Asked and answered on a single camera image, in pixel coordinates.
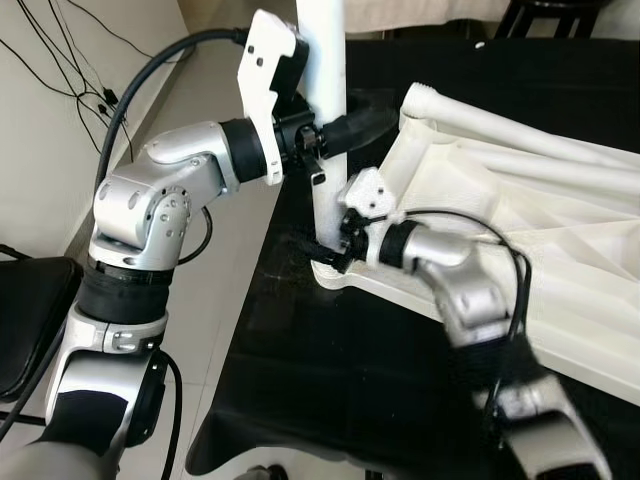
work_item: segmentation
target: black table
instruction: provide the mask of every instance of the black table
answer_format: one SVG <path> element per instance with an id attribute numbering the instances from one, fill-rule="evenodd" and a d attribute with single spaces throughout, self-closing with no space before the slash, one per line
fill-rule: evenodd
<path id="1" fill-rule="evenodd" d="M 640 152 L 638 58 L 637 43 L 618 41 L 353 42 L 347 79 L 396 107 L 420 81 L 549 132 Z M 394 135 L 350 155 L 350 171 L 379 165 Z M 289 178 L 187 470 L 279 445 L 416 478 L 521 478 L 508 451 L 482 447 L 441 325 L 355 288 L 319 287 L 294 242 L 312 230 L 308 183 Z M 562 381 L 615 478 L 640 478 L 640 409 Z"/>

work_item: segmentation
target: black connector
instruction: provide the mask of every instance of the black connector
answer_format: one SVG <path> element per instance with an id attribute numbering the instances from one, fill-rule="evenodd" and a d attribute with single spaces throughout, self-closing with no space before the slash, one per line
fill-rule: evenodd
<path id="1" fill-rule="evenodd" d="M 116 96 L 113 90 L 105 87 L 102 89 L 102 93 L 104 95 L 104 100 L 107 103 L 107 105 L 113 107 L 114 105 L 118 104 L 118 97 Z"/>

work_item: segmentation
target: chair leg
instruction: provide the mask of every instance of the chair leg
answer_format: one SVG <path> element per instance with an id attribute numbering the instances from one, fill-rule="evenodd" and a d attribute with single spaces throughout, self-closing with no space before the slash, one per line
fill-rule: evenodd
<path id="1" fill-rule="evenodd" d="M 511 2 L 493 38 L 507 38 L 509 33 L 511 33 L 513 25 L 516 23 L 519 13 L 520 6 L 517 5 L 516 2 Z"/>
<path id="2" fill-rule="evenodd" d="M 569 38 L 575 20 L 576 17 L 573 15 L 560 17 L 560 23 L 558 23 L 558 28 L 556 29 L 556 33 L 553 38 Z"/>
<path id="3" fill-rule="evenodd" d="M 524 8 L 524 12 L 522 12 L 522 16 L 518 23 L 513 28 L 512 38 L 525 38 L 527 33 L 529 33 L 529 29 L 531 28 L 531 24 L 533 23 L 533 12 L 528 7 Z"/>
<path id="4" fill-rule="evenodd" d="M 582 15 L 578 22 L 578 28 L 576 28 L 575 38 L 591 38 L 596 20 L 598 20 L 598 10 L 593 10 Z"/>

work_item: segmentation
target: black stool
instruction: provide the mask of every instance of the black stool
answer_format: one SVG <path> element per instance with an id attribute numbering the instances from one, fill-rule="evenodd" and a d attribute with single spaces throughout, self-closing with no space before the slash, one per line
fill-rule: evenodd
<path id="1" fill-rule="evenodd" d="M 511 0 L 495 38 L 524 38 L 534 18 L 559 18 L 554 38 L 568 38 L 578 20 L 575 38 L 589 38 L 600 9 L 612 0 Z"/>

